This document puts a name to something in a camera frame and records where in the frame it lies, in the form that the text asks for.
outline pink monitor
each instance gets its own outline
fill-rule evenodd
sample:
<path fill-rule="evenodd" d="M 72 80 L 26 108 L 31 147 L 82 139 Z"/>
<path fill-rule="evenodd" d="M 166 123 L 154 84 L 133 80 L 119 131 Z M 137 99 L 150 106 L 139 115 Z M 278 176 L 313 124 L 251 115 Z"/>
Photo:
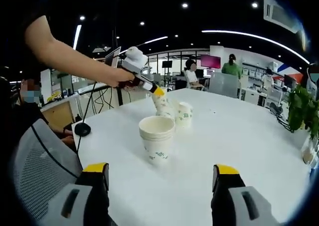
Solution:
<path fill-rule="evenodd" d="M 202 55 L 200 65 L 209 68 L 220 69 L 220 57 L 212 55 Z"/>

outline hand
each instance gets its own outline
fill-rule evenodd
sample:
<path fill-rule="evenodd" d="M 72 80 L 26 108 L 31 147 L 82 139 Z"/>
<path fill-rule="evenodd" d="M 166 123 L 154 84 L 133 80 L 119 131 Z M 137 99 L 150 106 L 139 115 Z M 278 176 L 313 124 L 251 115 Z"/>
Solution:
<path fill-rule="evenodd" d="M 65 129 L 64 130 L 64 136 L 67 137 L 67 136 L 73 136 L 73 132 L 71 130 L 67 130 Z"/>
<path fill-rule="evenodd" d="M 72 146 L 72 145 L 74 145 L 74 139 L 73 139 L 72 136 L 67 136 L 67 137 L 63 138 L 63 139 L 62 139 L 62 142 L 63 142 L 64 144 L 66 144 L 67 146 Z"/>
<path fill-rule="evenodd" d="M 119 82 L 133 81 L 134 75 L 121 68 L 113 68 L 111 82 L 108 85 L 112 87 L 117 87 Z"/>

